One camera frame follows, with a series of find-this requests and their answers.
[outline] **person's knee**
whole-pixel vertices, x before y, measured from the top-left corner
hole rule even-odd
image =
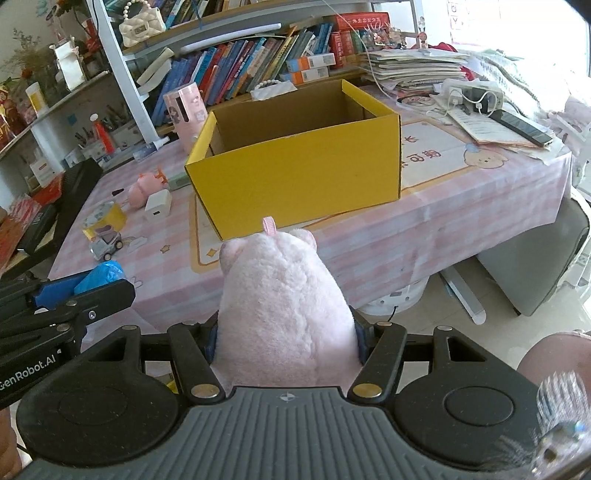
[[[17,451],[17,435],[10,425],[8,408],[0,411],[0,479],[9,479],[21,469]]]

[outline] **white shelf frame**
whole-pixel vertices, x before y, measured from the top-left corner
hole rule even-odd
[[[409,2],[413,13],[415,34],[418,34],[418,18],[423,15],[421,0],[384,0],[381,2],[372,2],[368,0],[327,1],[337,11],[339,11],[338,7],[344,7],[347,5],[367,5],[367,9],[371,8],[373,10],[375,4]],[[111,26],[112,18],[109,16],[103,0],[86,0],[92,19],[95,22],[95,25],[98,26],[100,41],[105,49],[107,59],[111,64],[113,75],[115,75],[121,93],[123,94],[129,110],[131,111],[146,143],[154,142],[160,137],[144,106],[146,97],[139,95],[135,82],[129,72],[127,62],[149,56],[155,57],[156,54],[165,47],[169,47],[177,53],[182,46],[195,41],[215,37],[223,33],[242,30],[257,25],[268,25],[270,23],[286,24],[302,20],[311,15],[310,9],[313,9],[313,15],[315,17],[334,14],[334,12],[326,6],[323,0],[293,0],[292,2],[281,2],[278,4],[274,4],[273,0],[267,0],[264,3],[267,2],[268,8],[245,8],[242,12],[237,9],[235,15],[232,15],[229,18],[222,17],[218,20],[209,22],[205,21],[202,28],[182,31],[179,35],[163,38],[162,41],[157,41],[155,44],[147,46],[140,51],[124,54],[117,42],[115,32],[113,31],[113,27],[116,27],[114,25],[113,27]]]

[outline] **white charger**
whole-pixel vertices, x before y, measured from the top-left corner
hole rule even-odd
[[[160,190],[148,197],[148,203],[144,210],[144,216],[148,220],[166,217],[170,213],[170,206],[173,202],[172,194],[167,190]]]

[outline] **yellow cardboard box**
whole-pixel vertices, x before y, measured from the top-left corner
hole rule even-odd
[[[207,117],[185,165],[222,240],[400,198],[400,117],[345,80]]]

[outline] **paper document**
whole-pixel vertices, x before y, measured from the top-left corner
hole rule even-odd
[[[447,108],[447,105],[443,105],[442,99],[436,97],[436,101],[442,108]],[[458,107],[449,110],[447,114],[451,116],[477,144],[496,143],[499,145],[537,148],[536,145],[529,140],[526,140],[520,134],[495,122],[486,115],[481,115],[476,112],[467,115]]]

